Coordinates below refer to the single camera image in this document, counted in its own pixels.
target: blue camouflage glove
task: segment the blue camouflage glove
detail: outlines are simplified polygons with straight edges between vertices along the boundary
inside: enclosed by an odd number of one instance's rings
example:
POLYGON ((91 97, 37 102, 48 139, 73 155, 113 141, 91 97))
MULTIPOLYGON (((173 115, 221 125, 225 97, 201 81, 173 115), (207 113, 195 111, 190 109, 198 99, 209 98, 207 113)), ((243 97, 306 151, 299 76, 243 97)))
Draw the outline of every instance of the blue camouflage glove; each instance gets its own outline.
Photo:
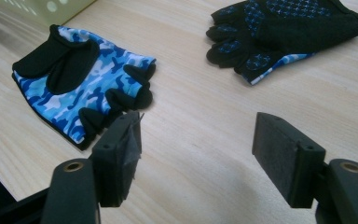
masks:
POLYGON ((217 10, 211 63, 251 85, 275 68, 358 36, 358 14, 338 0, 249 0, 217 10))
POLYGON ((37 115, 85 149, 123 111, 151 104, 155 67, 154 58, 89 31, 52 25, 48 40, 13 64, 12 76, 37 115))

